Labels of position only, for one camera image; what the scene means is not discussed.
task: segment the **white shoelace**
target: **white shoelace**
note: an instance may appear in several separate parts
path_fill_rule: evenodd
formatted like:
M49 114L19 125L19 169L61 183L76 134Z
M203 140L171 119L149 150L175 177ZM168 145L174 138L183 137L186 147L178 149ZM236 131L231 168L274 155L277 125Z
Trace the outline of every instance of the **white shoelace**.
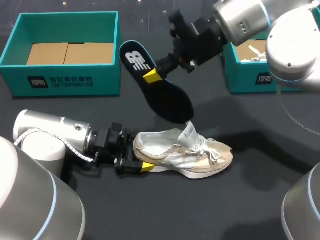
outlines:
M254 48L253 46L249 45L249 48L251 49L252 52L254 52L258 57L255 58L250 58L250 59L245 59L242 60L241 62L262 62L267 60L267 54L259 52L258 49Z
M195 150L192 149L192 151L186 152L186 154L192 156L203 156L204 154L206 154L208 156L210 165L216 164L218 162L218 159L220 158L220 153L217 152L217 150L208 147L208 142L215 140L212 138L206 139L204 136L201 136L200 134L198 135L201 141L201 145L197 146Z
M249 48L251 49L252 52L254 52L255 54L258 55L258 58L260 60L262 59L266 59L267 58L267 54L264 52L264 53L260 53L258 49L254 48L253 46L249 46Z

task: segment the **cardboard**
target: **cardboard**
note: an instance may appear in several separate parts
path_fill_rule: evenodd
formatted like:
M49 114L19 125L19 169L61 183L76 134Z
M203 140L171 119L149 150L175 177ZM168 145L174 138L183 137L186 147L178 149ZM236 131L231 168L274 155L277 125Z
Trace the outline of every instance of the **cardboard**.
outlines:
M27 65L64 64L68 43L35 43L27 61Z
M266 40L248 40L242 45L235 48L239 61L245 59L253 59L257 58L257 54L255 54L249 46L251 45L255 49L257 49L261 54L266 52Z
M111 64L113 57L113 43L70 43L64 64Z

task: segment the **sneaker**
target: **sneaker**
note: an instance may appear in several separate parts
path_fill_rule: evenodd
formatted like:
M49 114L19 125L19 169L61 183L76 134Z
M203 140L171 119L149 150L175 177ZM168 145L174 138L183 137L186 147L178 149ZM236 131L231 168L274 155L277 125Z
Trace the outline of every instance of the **sneaker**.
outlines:
M191 122L184 131L141 132L133 142L135 156L155 167L151 172L177 171L189 179L202 179L226 169L232 149L197 133Z

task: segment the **robotic arm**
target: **robotic arm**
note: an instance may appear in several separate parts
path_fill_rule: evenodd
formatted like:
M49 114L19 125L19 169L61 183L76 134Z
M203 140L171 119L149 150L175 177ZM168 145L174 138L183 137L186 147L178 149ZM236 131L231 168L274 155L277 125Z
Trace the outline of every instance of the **robotic arm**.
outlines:
M191 73L222 53L228 42L239 46L268 30L267 61L278 84L320 90L320 31L312 13L319 4L318 0L291 1L286 6L289 11L275 19L261 0L220 0L213 6L213 17L190 24L178 10L169 17L173 53L156 61L156 72L166 78L181 66Z

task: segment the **insole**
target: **insole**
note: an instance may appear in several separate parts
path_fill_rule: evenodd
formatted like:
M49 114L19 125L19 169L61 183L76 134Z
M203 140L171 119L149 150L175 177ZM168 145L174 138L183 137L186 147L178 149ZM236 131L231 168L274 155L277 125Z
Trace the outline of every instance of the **insole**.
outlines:
M120 59L157 115L175 124L184 124L194 117L194 107L181 88L166 79L146 82L143 76L153 70L156 64L139 42L125 42L120 47Z

